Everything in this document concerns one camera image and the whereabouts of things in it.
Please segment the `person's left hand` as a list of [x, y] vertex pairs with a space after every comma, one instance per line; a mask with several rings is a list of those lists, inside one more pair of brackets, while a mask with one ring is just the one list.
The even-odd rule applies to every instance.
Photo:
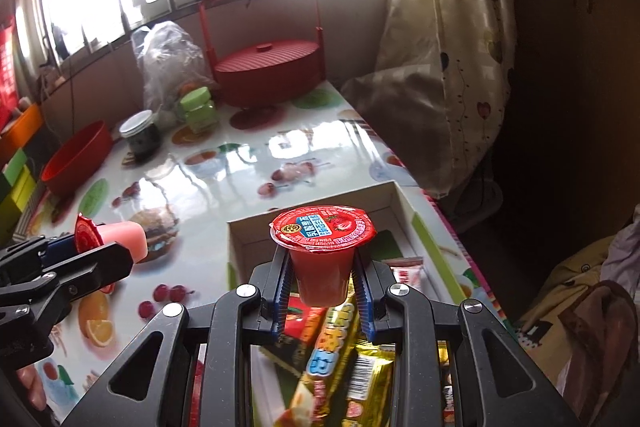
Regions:
[[16, 376], [27, 391], [30, 405], [37, 411], [43, 411], [47, 407], [47, 397], [35, 366], [29, 365], [19, 369]]

